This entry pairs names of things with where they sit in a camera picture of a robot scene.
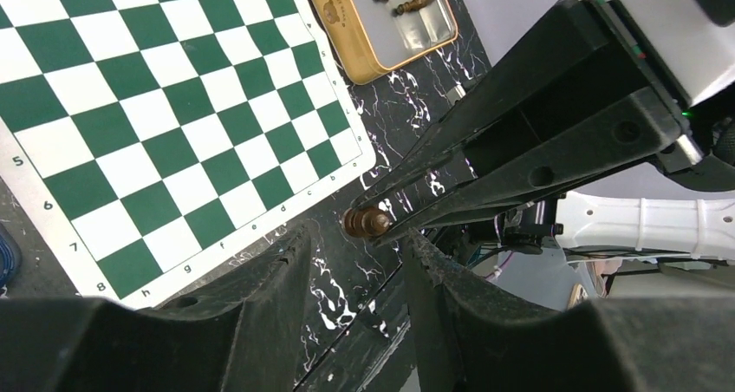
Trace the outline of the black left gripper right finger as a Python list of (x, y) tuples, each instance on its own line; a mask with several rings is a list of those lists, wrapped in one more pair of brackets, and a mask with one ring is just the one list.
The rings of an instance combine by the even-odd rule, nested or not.
[(731, 391), (732, 297), (587, 300), (562, 312), (525, 301), (401, 241), (425, 391)]

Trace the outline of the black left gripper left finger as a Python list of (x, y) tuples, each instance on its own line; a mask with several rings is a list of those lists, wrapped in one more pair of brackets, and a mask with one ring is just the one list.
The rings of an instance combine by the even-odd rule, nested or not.
[(4, 391), (290, 391), (311, 238), (262, 254), (158, 309), (101, 298), (1, 302)]

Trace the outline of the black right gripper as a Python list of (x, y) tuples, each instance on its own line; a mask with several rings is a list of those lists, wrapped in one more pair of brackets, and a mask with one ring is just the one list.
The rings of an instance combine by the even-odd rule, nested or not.
[(585, 193), (733, 193), (734, 144), (722, 140), (734, 138), (734, 22), (711, 21), (716, 0), (618, 1), (683, 87), (702, 159), (668, 173), (653, 157)]

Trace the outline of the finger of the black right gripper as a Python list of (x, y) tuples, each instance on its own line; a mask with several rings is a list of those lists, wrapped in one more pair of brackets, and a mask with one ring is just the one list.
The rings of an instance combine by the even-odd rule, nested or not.
[(653, 91), (635, 92), (501, 167), (458, 186), (375, 240), (411, 230), (486, 221), (528, 202), (567, 192), (585, 180), (635, 165), (673, 144), (683, 117)]
[(476, 176), (447, 193), (644, 89), (645, 59), (613, 10), (559, 1), (354, 205), (375, 206), (461, 156)]

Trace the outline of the dark brown bishop piece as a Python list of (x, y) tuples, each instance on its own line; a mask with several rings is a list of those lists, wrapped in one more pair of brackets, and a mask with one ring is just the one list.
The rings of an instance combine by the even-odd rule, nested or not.
[(346, 234), (351, 237), (376, 238), (387, 232), (391, 219), (375, 206), (350, 208), (343, 215), (342, 225)]

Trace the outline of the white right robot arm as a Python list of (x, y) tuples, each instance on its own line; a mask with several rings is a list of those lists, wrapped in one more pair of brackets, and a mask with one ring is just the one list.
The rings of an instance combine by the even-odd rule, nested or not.
[(706, 103), (734, 85), (734, 0), (557, 0), (401, 163), (361, 196), (345, 231), (383, 244), (481, 222), (509, 245), (620, 247), (733, 258), (734, 203), (619, 199), (579, 186), (644, 162), (698, 192), (734, 186)]

